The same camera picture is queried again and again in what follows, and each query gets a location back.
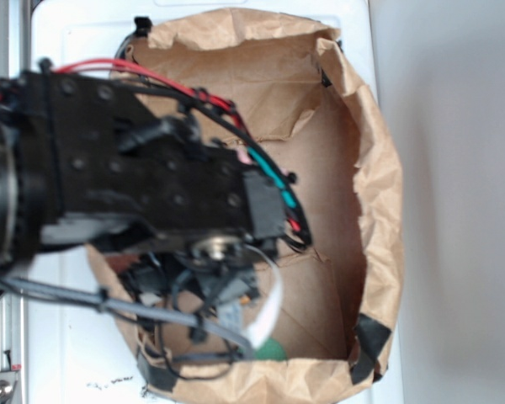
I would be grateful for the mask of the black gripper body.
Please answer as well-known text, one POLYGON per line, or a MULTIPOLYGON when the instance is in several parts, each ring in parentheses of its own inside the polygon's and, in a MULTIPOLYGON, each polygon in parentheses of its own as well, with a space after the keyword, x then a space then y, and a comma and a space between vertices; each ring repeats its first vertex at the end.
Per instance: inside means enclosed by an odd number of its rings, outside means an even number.
POLYGON ((260 312, 246 327, 242 325, 241 298, 260 298, 254 265, 263 260, 276 276, 277 258, 273 238, 251 245, 215 241, 206 249, 194 249, 190 255, 146 252, 121 271, 121 284, 138 303, 149 294, 170 300, 171 319, 136 316, 133 322, 146 330, 188 315, 197 317, 194 331, 205 331, 203 320, 215 316, 227 332, 272 332, 278 320, 278 286, 272 287, 260 312))

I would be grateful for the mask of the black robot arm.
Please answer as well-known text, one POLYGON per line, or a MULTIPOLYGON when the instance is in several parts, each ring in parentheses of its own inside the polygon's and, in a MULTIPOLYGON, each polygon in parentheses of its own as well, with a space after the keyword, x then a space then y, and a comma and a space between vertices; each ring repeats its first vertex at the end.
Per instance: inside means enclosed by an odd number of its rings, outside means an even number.
POLYGON ((63 71, 0 80, 0 286, 39 253, 88 243, 147 257, 134 293, 196 294, 208 311, 260 296, 255 263, 275 258, 291 195, 274 162, 202 141, 197 113, 224 111, 174 86, 155 116, 141 89, 63 71))

